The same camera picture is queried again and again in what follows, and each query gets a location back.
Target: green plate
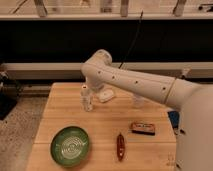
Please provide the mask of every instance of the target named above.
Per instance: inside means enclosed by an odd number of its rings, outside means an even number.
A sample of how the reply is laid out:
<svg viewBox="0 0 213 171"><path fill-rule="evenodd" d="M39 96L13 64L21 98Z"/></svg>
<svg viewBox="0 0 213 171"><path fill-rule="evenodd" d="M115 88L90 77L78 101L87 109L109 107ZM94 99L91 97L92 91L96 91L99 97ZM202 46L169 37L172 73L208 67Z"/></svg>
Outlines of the green plate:
<svg viewBox="0 0 213 171"><path fill-rule="evenodd" d="M66 127L59 131L51 143L51 156L61 166L78 165L89 151L89 137L79 127Z"/></svg>

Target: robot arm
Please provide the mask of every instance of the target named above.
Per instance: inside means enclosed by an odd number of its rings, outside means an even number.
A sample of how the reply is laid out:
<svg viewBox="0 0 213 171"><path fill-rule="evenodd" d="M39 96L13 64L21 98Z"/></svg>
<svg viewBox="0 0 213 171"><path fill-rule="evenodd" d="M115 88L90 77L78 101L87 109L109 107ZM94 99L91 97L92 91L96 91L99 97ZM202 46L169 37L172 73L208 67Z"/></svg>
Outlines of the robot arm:
<svg viewBox="0 0 213 171"><path fill-rule="evenodd" d="M98 92L108 83L180 111L175 171L212 170L213 86L111 67L99 50L82 66L87 85Z"/></svg>
<svg viewBox="0 0 213 171"><path fill-rule="evenodd" d="M200 87L174 77L113 68L111 63L111 55L105 50L98 50L83 64L82 73L93 91L108 83L180 110L184 100Z"/></svg>

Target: floor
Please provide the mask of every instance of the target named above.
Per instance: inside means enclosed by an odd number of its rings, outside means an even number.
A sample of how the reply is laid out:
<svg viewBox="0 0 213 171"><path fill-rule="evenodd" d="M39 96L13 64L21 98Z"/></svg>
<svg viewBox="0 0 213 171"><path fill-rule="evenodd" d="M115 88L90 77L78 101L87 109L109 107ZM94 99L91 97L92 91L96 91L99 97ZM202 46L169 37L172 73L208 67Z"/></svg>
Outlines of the floor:
<svg viewBox="0 0 213 171"><path fill-rule="evenodd" d="M0 120L0 171L25 170L46 101L47 95L23 94Z"/></svg>

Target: small box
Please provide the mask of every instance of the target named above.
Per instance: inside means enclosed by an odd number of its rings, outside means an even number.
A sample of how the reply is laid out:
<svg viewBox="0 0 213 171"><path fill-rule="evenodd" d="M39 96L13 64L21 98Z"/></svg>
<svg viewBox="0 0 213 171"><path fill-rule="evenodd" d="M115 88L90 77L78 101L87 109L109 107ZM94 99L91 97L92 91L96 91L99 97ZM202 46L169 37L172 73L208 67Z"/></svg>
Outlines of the small box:
<svg viewBox="0 0 213 171"><path fill-rule="evenodd" d="M155 135L155 125L143 122L133 122L130 125L130 129L133 133Z"/></svg>

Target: wood grain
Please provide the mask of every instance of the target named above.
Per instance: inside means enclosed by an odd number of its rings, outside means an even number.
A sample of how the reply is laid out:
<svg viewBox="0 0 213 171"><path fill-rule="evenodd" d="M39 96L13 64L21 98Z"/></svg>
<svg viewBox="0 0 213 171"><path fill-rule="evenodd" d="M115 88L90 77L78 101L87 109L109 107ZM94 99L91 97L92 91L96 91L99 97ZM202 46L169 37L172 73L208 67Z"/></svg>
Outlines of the wood grain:
<svg viewBox="0 0 213 171"><path fill-rule="evenodd" d="M114 143L92 144L85 161L75 168L66 169L53 161L49 144L35 144L27 170L173 171L175 147L174 143L129 143L123 161L119 162Z"/></svg>
<svg viewBox="0 0 213 171"><path fill-rule="evenodd" d="M172 171L176 139L164 105L148 99L142 108L134 108L132 94L108 86L116 98L100 103L94 97L94 110L85 112L80 102L82 83L55 83L29 158L27 171ZM133 121L153 123L156 135L133 134ZM50 155L55 134L67 126L79 126L89 135L91 148L85 161L67 169L57 165ZM116 137L122 133L126 152L122 162L116 155Z"/></svg>

